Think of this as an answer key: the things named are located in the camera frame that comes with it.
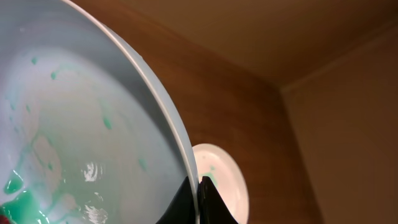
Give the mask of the white plate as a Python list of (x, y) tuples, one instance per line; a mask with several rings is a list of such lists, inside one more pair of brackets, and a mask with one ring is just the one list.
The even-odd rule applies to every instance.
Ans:
[(229, 212), (238, 224), (249, 220), (249, 195), (244, 176), (235, 160), (214, 144), (193, 146), (198, 177), (214, 183)]
[(198, 174), (144, 59), (71, 1), (1, 2), (1, 222), (156, 223)]

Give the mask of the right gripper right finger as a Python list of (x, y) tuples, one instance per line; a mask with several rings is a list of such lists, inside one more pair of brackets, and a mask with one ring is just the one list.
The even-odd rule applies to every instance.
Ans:
[(200, 224), (238, 224), (208, 176), (203, 176), (199, 190)]

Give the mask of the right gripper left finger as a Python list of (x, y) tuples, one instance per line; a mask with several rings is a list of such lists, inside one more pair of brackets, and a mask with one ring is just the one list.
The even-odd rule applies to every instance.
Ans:
[(186, 177), (156, 224), (195, 224), (195, 222), (193, 195), (189, 179)]

